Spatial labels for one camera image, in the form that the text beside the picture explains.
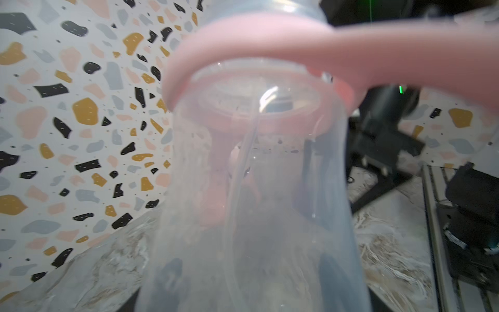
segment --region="gray speckle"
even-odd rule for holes
[[[48,234],[61,227],[61,224],[54,221],[36,220],[22,227],[21,233]]]
[[[13,138],[12,134],[10,134],[10,132],[0,127],[0,144],[4,143],[10,138]]]
[[[62,181],[62,179],[64,179],[64,176],[56,176],[52,179],[52,183],[50,184],[50,186],[56,186]]]
[[[188,32],[191,32],[192,31],[192,24],[190,21],[187,21],[185,24],[184,24],[184,29]]]
[[[133,209],[135,211],[139,211],[145,202],[146,202],[145,200],[135,197],[135,207]]]
[[[449,143],[454,146],[456,152],[460,154],[473,154],[475,152],[475,148],[467,139],[452,139],[449,140]]]
[[[33,147],[29,144],[24,144],[23,146],[21,146],[21,152],[28,151],[30,149],[33,149]]]
[[[99,140],[97,142],[92,142],[87,145],[87,153],[93,153],[100,151],[104,147],[104,140]]]
[[[46,50],[42,50],[41,53],[33,51],[33,53],[38,56],[38,58],[41,59],[42,62],[52,63],[53,61],[55,61],[55,58],[53,58],[52,55],[50,55],[50,53],[48,53]]]
[[[440,143],[436,139],[432,139],[429,136],[426,136],[425,142],[426,146],[428,146],[429,148],[435,148],[440,146]]]
[[[15,268],[12,268],[9,275],[10,276],[24,276],[24,275],[26,275],[26,273],[28,273],[29,269],[34,268],[36,266],[37,266],[37,264],[15,267]]]
[[[128,20],[128,13],[125,11],[125,9],[118,10],[118,19],[120,20],[120,23],[122,25],[125,25],[126,21]]]
[[[109,89],[123,89],[123,81],[121,80],[120,66],[115,62],[107,62],[107,69],[104,73]]]
[[[121,135],[118,134],[118,130],[113,130],[113,135],[111,137],[111,142],[113,142],[114,145],[121,145],[123,142],[121,141]]]
[[[56,18],[59,17],[59,13],[57,13],[54,8],[48,4],[47,0],[40,1],[40,12],[38,13],[38,18],[45,22],[45,24],[50,24]]]
[[[116,107],[116,109],[123,110],[123,107],[125,106],[125,103],[123,102],[122,99],[120,99],[116,95],[111,95],[111,99],[113,100],[114,107]]]
[[[161,139],[161,144],[168,144],[173,140],[173,131],[172,128],[166,131],[165,136]]]
[[[139,15],[139,19],[142,23],[144,23],[145,26],[149,25],[149,24],[153,24],[153,22],[151,22],[150,19],[148,19],[147,17],[145,17],[143,14],[140,14]]]
[[[6,178],[0,176],[0,191],[8,189],[9,186],[10,182]]]
[[[111,40],[116,40],[118,39],[118,36],[109,28],[108,25],[99,23],[95,26],[98,30],[100,30],[104,36],[106,36],[108,39]]]
[[[140,69],[143,71],[149,71],[149,69],[146,67],[146,65],[142,64],[141,62],[137,61],[136,59],[132,61],[132,66],[135,67],[136,69]]]
[[[139,169],[140,169],[140,167],[133,166],[133,165],[130,165],[130,166],[128,166],[128,168],[126,168],[126,170],[130,171],[131,173],[135,173]]]
[[[103,232],[107,228],[108,222],[106,220],[99,220],[93,227],[94,233]]]
[[[409,115],[404,117],[405,120],[416,120],[423,117],[425,111],[428,109],[428,105],[423,104],[416,107],[416,109]]]
[[[7,251],[12,246],[14,246],[15,240],[6,240],[6,239],[1,239],[0,240],[0,251]]]
[[[172,49],[174,51],[179,46],[179,44],[180,44],[180,41],[178,41],[177,39],[173,38],[170,41],[170,49]]]
[[[76,192],[74,192],[74,195],[80,202],[94,202],[98,204],[100,202],[100,199],[95,197],[94,192],[95,191],[89,190],[76,190]]]

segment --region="pink handle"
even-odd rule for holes
[[[333,29],[300,16],[251,13],[209,24],[183,41],[164,68],[173,109],[198,69],[222,60],[269,57],[321,69],[353,89],[351,111],[380,84],[429,86],[497,106],[499,26],[386,22]]]

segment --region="terrazzo pattern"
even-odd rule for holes
[[[160,69],[202,0],[0,3],[0,302],[164,198]]]

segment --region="white marble countertop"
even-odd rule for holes
[[[351,199],[375,181],[361,170],[352,177]],[[7,300],[1,310],[116,311],[140,286],[158,214],[146,213]],[[365,207],[354,226],[371,289],[394,311],[437,311],[421,179]]]

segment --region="pink speckle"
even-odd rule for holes
[[[48,242],[47,237],[35,238],[31,242],[26,243],[26,248],[29,249],[42,249],[43,246]]]
[[[24,94],[22,94],[21,92],[19,92],[19,90],[14,87],[13,85],[6,85],[5,86],[5,93],[7,94],[7,98],[16,102],[16,103],[20,103],[20,104],[24,104],[28,101],[28,99],[24,96]]]
[[[163,62],[161,61],[161,59],[159,57],[156,57],[156,65],[159,68],[163,68]]]
[[[59,58],[61,59],[66,70],[75,72],[78,67],[78,63],[81,61],[81,53],[72,46],[71,48],[62,50],[59,53]]]
[[[63,165],[69,166],[75,159],[76,157],[74,156],[62,154],[59,156],[58,161]]]
[[[491,139],[492,135],[490,133],[482,133],[477,138],[479,142],[489,142]]]
[[[109,18],[109,7],[107,5],[107,0],[83,0],[92,11],[95,12],[100,17]]]
[[[73,230],[73,231],[60,231],[57,233],[55,238],[57,238],[60,241],[65,241],[65,242],[72,242],[76,235],[80,233],[80,230]]]
[[[156,177],[156,185],[167,187],[170,185],[170,175],[168,173],[160,173]]]
[[[129,115],[116,115],[116,118],[118,118],[121,121],[133,120],[132,116]]]
[[[26,191],[26,197],[33,198],[41,201],[42,203],[48,200],[48,195],[42,192],[39,188],[34,185],[31,185],[29,189]]]
[[[160,9],[159,4],[156,1],[154,1],[154,0],[149,1],[149,5],[154,10],[154,12],[157,12]]]
[[[99,99],[103,99],[106,96],[97,83],[86,85],[83,87],[83,90],[92,93]]]
[[[104,51],[99,49],[96,45],[93,43],[90,44],[90,50],[96,57],[104,58]]]
[[[15,124],[21,129],[24,139],[33,139],[38,135],[42,122],[47,117],[47,110],[42,106],[28,108],[18,113]]]
[[[92,137],[92,129],[83,129],[80,131],[80,137],[89,139]]]
[[[166,17],[168,17],[168,20],[170,20],[170,22],[175,22],[178,17],[173,14],[170,10],[168,10],[168,8],[165,9],[165,14],[166,14]]]
[[[153,143],[149,142],[148,139],[144,139],[144,142],[146,143],[146,147],[148,149],[150,149],[151,151],[155,151],[156,150],[156,145],[154,145]]]
[[[24,74],[19,76],[17,80],[22,84],[29,84],[37,82],[40,79],[40,74],[34,69],[28,69]]]
[[[99,243],[101,243],[102,241],[104,241],[106,238],[108,238],[111,234],[104,234],[104,235],[101,235],[93,240],[91,240],[90,242],[87,243],[87,246],[88,247],[92,247],[92,246],[95,246]]]
[[[47,208],[47,212],[50,215],[55,215],[55,214],[61,213],[64,210],[66,210],[66,204],[65,203],[54,204],[54,205],[51,205],[51,206],[49,206]]]
[[[110,155],[108,158],[107,158],[107,162],[111,164],[111,166],[113,166],[113,168],[116,168],[116,166],[118,166],[118,158]]]
[[[128,67],[125,69],[125,73],[127,74],[128,78],[130,78],[130,81],[132,83],[140,82],[139,76],[136,73],[132,72]]]
[[[80,184],[85,183],[85,180],[83,180],[80,176],[72,176],[72,177],[69,178],[69,181],[74,186],[78,186]]]
[[[451,158],[454,158],[456,157],[457,155],[454,153],[454,152],[440,152],[440,156],[443,158],[443,159],[451,159]]]

